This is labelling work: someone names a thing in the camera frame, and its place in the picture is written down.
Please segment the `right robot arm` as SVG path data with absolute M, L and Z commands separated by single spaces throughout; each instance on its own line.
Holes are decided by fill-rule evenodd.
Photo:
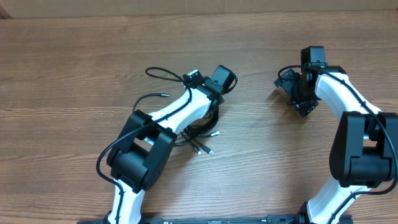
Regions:
M 300 64 L 280 69 L 274 84 L 289 95 L 288 104 L 300 116 L 324 101 L 339 122 L 329 155 L 330 178 L 298 214 L 276 216 L 279 223 L 352 223 L 344 212 L 360 196 L 396 188 L 397 113 L 366 100 L 345 70 L 326 62 L 324 47 L 302 49 Z

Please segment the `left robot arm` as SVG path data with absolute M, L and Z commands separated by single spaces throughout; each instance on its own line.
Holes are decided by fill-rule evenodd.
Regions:
M 211 77 L 198 70 L 182 76 L 160 67 L 149 67 L 168 73 L 168 81 L 184 86 L 183 95 L 165 108 L 146 114 L 134 108 L 119 136 L 98 157 L 97 173 L 115 186 L 112 210 L 105 223 L 139 223 L 145 193 L 159 179 L 172 149 L 190 144 L 204 150 L 197 140 L 208 138 L 218 121 L 224 95 L 236 86 L 236 75 L 219 65 Z

